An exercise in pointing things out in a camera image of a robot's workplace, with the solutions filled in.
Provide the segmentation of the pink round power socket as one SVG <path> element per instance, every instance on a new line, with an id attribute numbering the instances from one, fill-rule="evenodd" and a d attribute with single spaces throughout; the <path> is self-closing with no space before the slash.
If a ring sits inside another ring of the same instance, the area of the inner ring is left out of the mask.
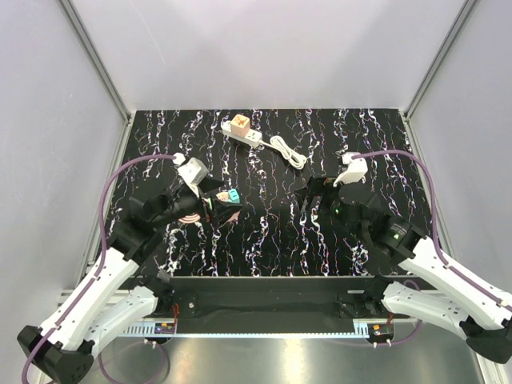
<path id="1" fill-rule="evenodd" d="M 218 192 L 216 194 L 216 197 L 218 200 L 223 201 L 223 202 L 228 202 L 229 198 L 230 198 L 229 193 L 227 191 Z"/>

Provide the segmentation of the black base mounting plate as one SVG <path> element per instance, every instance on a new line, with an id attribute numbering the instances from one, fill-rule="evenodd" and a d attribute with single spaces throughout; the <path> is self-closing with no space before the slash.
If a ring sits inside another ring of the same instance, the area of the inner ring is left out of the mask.
<path id="1" fill-rule="evenodd" d="M 178 316 L 179 334 L 339 334 L 354 320 L 387 319 L 370 299 L 374 278 L 141 278 L 130 286 L 155 291 L 156 318 Z"/>

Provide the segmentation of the teal plug adapter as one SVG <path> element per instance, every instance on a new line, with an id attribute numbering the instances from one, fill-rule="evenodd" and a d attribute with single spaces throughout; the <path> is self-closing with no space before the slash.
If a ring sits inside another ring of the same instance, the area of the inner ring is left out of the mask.
<path id="1" fill-rule="evenodd" d="M 240 203 L 240 196 L 236 189 L 230 189 L 227 191 L 228 194 L 228 202 L 231 202 L 233 204 L 239 204 Z"/>

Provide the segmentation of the white power strip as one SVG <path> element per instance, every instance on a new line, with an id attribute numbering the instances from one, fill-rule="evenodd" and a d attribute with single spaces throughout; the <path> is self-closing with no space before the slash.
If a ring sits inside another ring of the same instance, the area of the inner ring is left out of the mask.
<path id="1" fill-rule="evenodd" d="M 262 144 L 262 133 L 250 128 L 250 120 L 241 122 L 233 119 L 221 125 L 222 133 L 228 138 L 256 148 Z"/>

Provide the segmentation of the left aluminium frame post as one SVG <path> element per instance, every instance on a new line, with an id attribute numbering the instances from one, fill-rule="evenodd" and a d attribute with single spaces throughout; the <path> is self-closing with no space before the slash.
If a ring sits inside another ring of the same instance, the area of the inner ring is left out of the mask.
<path id="1" fill-rule="evenodd" d="M 61 8 L 65 19 L 70 24 L 81 48 L 83 49 L 87 59 L 92 65 L 94 72 L 98 76 L 104 91 L 112 101 L 114 108 L 118 112 L 121 120 L 127 124 L 131 117 L 131 112 L 122 100 L 122 96 L 117 90 L 112 77 L 110 76 L 103 60 L 101 59 L 94 42 L 87 31 L 87 28 L 80 17 L 74 3 L 70 0 L 57 0 L 56 3 Z"/>

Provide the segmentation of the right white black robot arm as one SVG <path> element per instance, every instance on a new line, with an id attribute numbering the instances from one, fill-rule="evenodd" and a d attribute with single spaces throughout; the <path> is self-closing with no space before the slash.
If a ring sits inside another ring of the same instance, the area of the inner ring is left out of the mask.
<path id="1" fill-rule="evenodd" d="M 303 211 L 319 198 L 318 217 L 356 235 L 371 260 L 390 262 L 441 292 L 439 297 L 424 294 L 376 274 L 361 294 L 341 302 L 346 314 L 402 314 L 448 330 L 492 362 L 511 359 L 510 293 L 437 251 L 425 231 L 392 214 L 360 182 L 335 185 L 333 178 L 312 177 L 294 195 Z"/>

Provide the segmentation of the aluminium frame post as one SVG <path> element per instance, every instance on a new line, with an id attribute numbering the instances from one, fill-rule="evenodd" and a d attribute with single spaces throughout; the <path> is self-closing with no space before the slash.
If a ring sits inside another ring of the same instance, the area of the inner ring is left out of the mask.
<path id="1" fill-rule="evenodd" d="M 118 112 L 121 120 L 127 124 L 131 117 L 131 112 L 122 100 L 122 96 L 117 90 L 112 77 L 110 76 L 103 60 L 101 59 L 94 42 L 87 31 L 87 28 L 80 17 L 74 3 L 70 0 L 57 0 L 56 3 L 61 8 L 65 19 L 70 24 L 81 48 L 83 49 L 87 59 L 92 65 L 94 72 L 98 76 L 104 91 L 112 101 L 114 108 Z"/>
<path id="2" fill-rule="evenodd" d="M 414 93 L 410 103 L 407 108 L 404 109 L 403 115 L 406 120 L 411 120 L 414 116 L 414 113 L 419 107 L 419 104 L 424 99 L 428 89 L 431 84 L 435 80 L 438 72 L 442 68 L 444 61 L 446 60 L 449 53 L 455 46 L 456 41 L 458 40 L 459 35 L 465 28 L 468 23 L 470 17 L 472 16 L 475 8 L 480 3 L 479 0 L 465 0 L 462 3 L 460 10 L 458 11 L 455 19 L 451 23 L 446 36 L 444 37 L 442 44 L 438 48 L 437 53 L 435 54 L 431 64 L 429 65 L 425 75 L 423 76 L 417 90 Z"/>

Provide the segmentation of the pink cube plug adapter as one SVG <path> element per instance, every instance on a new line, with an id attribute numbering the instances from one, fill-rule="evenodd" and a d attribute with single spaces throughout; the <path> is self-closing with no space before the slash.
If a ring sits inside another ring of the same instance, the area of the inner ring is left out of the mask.
<path id="1" fill-rule="evenodd" d="M 236 114 L 230 121 L 231 133 L 244 138 L 250 132 L 250 119 L 241 114 Z"/>

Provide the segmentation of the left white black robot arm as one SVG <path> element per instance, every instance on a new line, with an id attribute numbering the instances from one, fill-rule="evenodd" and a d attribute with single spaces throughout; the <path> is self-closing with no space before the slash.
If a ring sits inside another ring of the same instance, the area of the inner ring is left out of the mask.
<path id="1" fill-rule="evenodd" d="M 90 272 L 64 303 L 40 326 L 25 326 L 17 336 L 28 364 L 53 383 L 78 383 L 102 350 L 133 322 L 148 315 L 162 317 L 174 309 L 173 288 L 155 275 L 111 308 L 105 305 L 117 289 L 152 256 L 173 222 L 201 220 L 214 228 L 235 220 L 242 209 L 235 189 L 205 178 L 197 186 L 181 185 L 141 200 L 130 197 Z"/>

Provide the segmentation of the black marbled table mat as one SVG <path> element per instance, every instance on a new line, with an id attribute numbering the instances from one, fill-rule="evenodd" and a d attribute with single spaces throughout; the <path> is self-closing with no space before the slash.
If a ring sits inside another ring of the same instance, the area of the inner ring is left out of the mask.
<path id="1" fill-rule="evenodd" d="M 140 110 L 130 130 L 124 159 L 137 164 L 119 178 L 106 228 L 112 231 L 130 197 L 153 197 L 179 186 L 161 154 L 199 158 L 210 176 L 236 189 L 242 211 L 235 222 L 215 229 L 208 222 L 174 222 L 140 269 L 173 276 L 277 277 L 398 274 L 399 268 L 373 258 L 355 236 L 324 222 L 316 208 L 303 212 L 294 192 L 313 175 L 335 176 L 347 151 L 376 152 L 364 183 L 394 214 L 424 231 L 431 229 L 428 193 L 408 159 L 411 142 L 396 109 L 252 109 L 252 127 L 264 138 L 278 135 L 306 158 L 293 168 L 276 150 L 251 148 L 223 135 L 234 110 Z"/>

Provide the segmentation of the right aluminium frame post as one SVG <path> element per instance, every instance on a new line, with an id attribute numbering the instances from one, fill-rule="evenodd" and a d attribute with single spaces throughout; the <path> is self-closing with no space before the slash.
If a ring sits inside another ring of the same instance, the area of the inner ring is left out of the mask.
<path id="1" fill-rule="evenodd" d="M 458 11 L 455 19 L 451 23 L 446 36 L 444 37 L 442 44 L 438 48 L 437 53 L 435 54 L 431 64 L 429 65 L 425 75 L 423 76 L 417 90 L 414 93 L 410 103 L 407 108 L 404 109 L 403 115 L 406 120 L 411 120 L 414 116 L 414 113 L 419 107 L 419 104 L 424 99 L 428 89 L 431 84 L 435 80 L 438 72 L 442 68 L 444 61 L 446 60 L 449 53 L 455 46 L 456 41 L 458 40 L 459 35 L 465 28 L 468 23 L 470 17 L 472 16 L 475 8 L 480 3 L 479 0 L 465 0 L 462 3 L 460 10 Z"/>

